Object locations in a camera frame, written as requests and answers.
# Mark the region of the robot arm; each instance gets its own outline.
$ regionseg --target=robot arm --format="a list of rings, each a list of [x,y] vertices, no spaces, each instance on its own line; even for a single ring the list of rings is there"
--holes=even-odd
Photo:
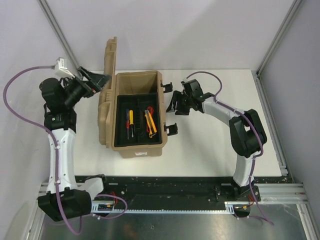
[[[46,195],[38,198],[38,205],[54,221],[61,221],[56,183],[58,183],[63,211],[68,219],[89,214],[92,209],[92,200],[104,189],[101,177],[88,179],[81,187],[77,186],[73,160],[77,123],[74,106],[82,97],[89,98],[100,92],[111,76],[92,73],[79,67],[79,73],[87,79],[81,80],[68,71],[63,58],[57,60],[56,67],[56,75],[63,78],[60,81],[56,78],[48,78],[39,86],[45,100],[44,126],[53,133],[58,147],[56,151],[54,140],[49,134],[50,176]],[[56,162],[56,153],[58,153],[58,162]]]
[[[190,108],[211,115],[230,128],[231,144],[237,153],[236,168],[233,175],[235,185],[241,189],[248,187],[249,175],[255,153],[260,151],[259,143],[249,125],[241,115],[234,111],[236,108],[221,102],[214,101],[212,93],[203,93],[197,80],[182,82],[183,91],[174,91],[167,112],[175,112],[176,115],[189,115]],[[261,124],[258,113],[251,109],[243,113],[257,130],[262,144],[267,142],[267,136]]]

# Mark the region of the gray wall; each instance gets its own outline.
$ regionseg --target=gray wall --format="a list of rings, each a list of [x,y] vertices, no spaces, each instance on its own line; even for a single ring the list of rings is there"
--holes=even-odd
[[[80,65],[103,70],[257,69],[293,0],[48,0]]]
[[[0,32],[0,239],[18,240],[41,182],[49,176],[50,151],[44,130],[22,122],[5,108],[3,87],[19,71],[53,65],[65,53],[35,0],[2,0]],[[10,87],[9,104],[42,123],[44,101],[39,83],[53,76],[53,70],[25,73]]]
[[[320,1],[307,0],[262,74],[288,165],[320,226]]]

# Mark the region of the black toolbox tray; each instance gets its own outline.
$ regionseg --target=black toolbox tray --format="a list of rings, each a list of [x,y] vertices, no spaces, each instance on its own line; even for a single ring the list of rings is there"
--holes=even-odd
[[[116,121],[115,121],[115,147],[126,147],[135,145],[161,144],[161,126],[158,93],[119,95],[117,97]],[[153,108],[153,121],[157,129],[156,135],[149,137],[147,132],[147,120],[145,110]],[[133,138],[129,129],[129,140],[127,132],[126,109],[133,110],[134,132]]]

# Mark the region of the white connector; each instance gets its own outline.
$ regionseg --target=white connector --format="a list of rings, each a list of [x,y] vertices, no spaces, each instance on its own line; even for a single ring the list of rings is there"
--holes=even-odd
[[[74,78],[75,76],[67,68],[67,59],[59,57],[55,61],[54,74],[60,78]]]

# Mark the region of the yellow screwdriver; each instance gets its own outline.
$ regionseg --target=yellow screwdriver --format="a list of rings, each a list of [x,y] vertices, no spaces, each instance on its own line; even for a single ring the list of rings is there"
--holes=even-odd
[[[134,137],[134,111],[130,110],[129,111],[129,121],[130,121],[130,128],[131,128],[131,137]]]

